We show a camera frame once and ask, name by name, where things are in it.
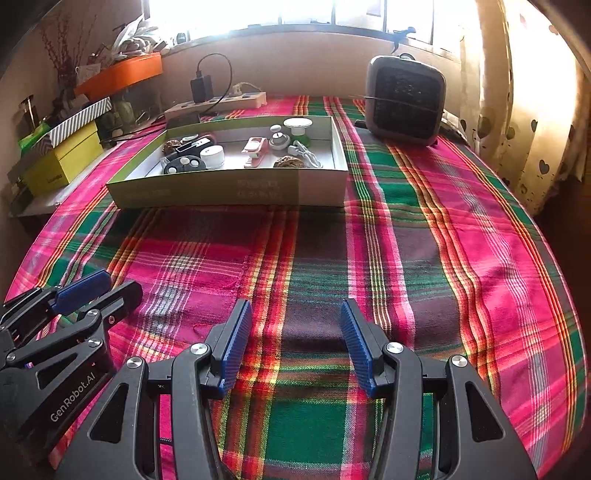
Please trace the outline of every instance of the heart pattern curtain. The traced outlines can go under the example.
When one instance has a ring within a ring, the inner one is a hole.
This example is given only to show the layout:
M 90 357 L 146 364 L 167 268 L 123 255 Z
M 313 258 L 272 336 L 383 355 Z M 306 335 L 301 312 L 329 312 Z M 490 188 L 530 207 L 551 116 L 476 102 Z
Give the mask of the heart pattern curtain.
M 460 124 L 530 214 L 587 158 L 591 87 L 527 0 L 459 0 Z

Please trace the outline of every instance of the bed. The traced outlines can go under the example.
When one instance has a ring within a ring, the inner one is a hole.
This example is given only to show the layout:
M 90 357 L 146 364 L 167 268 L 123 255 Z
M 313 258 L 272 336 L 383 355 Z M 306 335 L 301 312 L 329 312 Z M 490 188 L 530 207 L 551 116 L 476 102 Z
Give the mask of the bed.
M 340 304 L 354 298 L 391 340 L 438 359 L 467 355 L 544 475 L 582 427 L 586 359 L 535 223 L 467 147 L 443 137 L 428 148 L 384 143 L 355 128 L 360 100 L 275 98 L 217 118 L 292 114 L 334 117 L 350 172 L 343 209 L 119 210 L 105 183 L 148 136 L 112 153 L 57 209 L 8 297 L 101 268 L 115 284 L 138 280 L 142 305 L 110 332 L 119 366 L 178 354 L 224 322 L 236 299 L 250 299 L 236 387 L 212 405 L 222 459 L 243 479 L 367 477 L 383 404 L 358 387 L 340 334 Z M 162 428 L 170 436 L 170 422 Z M 172 478 L 171 449 L 161 451 Z

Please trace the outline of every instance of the plug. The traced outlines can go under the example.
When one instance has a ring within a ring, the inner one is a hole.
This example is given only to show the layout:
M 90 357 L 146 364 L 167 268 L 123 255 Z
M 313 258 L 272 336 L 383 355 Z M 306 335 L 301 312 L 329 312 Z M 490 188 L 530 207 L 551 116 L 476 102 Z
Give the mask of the plug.
M 209 75 L 203 76 L 201 70 L 195 73 L 195 78 L 191 80 L 191 93 L 193 102 L 203 103 L 213 98 L 212 78 Z

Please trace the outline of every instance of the white round container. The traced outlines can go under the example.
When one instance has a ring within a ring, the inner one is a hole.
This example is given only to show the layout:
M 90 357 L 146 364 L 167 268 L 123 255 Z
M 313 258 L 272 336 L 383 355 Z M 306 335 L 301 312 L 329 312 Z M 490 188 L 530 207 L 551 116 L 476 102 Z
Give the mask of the white round container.
M 215 170 L 222 168 L 225 161 L 223 147 L 221 145 L 213 145 L 205 148 L 199 155 L 201 160 L 205 163 L 208 170 Z

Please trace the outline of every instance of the wall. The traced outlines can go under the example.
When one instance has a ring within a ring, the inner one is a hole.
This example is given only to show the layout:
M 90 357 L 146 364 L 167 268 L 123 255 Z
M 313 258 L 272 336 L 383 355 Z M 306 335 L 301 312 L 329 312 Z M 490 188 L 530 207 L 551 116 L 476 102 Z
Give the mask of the wall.
M 440 54 L 421 50 L 415 45 L 429 46 L 412 42 L 401 44 L 397 54 L 410 53 L 440 69 L 447 80 L 445 108 L 459 116 L 459 60 L 442 50 Z M 364 95 L 369 61 L 391 50 L 392 43 L 386 40 L 338 33 L 285 32 L 227 38 L 164 57 L 163 101 L 171 106 L 190 100 L 190 81 L 195 78 L 197 62 L 214 51 L 230 58 L 234 83 L 251 82 L 267 93 Z M 201 69 L 212 76 L 215 94 L 222 94 L 228 85 L 226 61 L 211 57 L 202 63 Z
M 113 28 L 136 19 L 141 13 L 140 0 L 64 0 L 57 9 L 71 9 L 73 22 L 86 24 L 94 12 L 99 18 L 93 29 L 89 48 L 83 58 L 101 41 L 112 43 Z M 27 96 L 35 95 L 40 118 L 51 112 L 51 101 L 58 95 L 57 76 L 43 48 L 39 29 L 32 30 L 21 43 L 12 62 L 0 79 L 0 299 L 4 299 L 12 278 L 27 253 L 33 239 L 18 220 L 8 218 L 6 200 L 9 190 L 7 172 L 20 156 L 16 125 L 21 120 L 19 104 Z

